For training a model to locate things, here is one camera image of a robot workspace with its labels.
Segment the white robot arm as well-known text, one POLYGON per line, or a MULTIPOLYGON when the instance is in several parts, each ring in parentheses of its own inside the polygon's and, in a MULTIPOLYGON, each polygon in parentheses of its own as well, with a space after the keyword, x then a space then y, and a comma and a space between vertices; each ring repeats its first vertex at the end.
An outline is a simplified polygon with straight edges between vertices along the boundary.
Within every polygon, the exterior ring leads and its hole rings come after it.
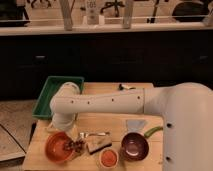
POLYGON ((150 114, 164 119, 163 171, 213 171, 213 90, 182 83, 75 95, 66 89, 50 102, 54 115, 75 113, 150 114))

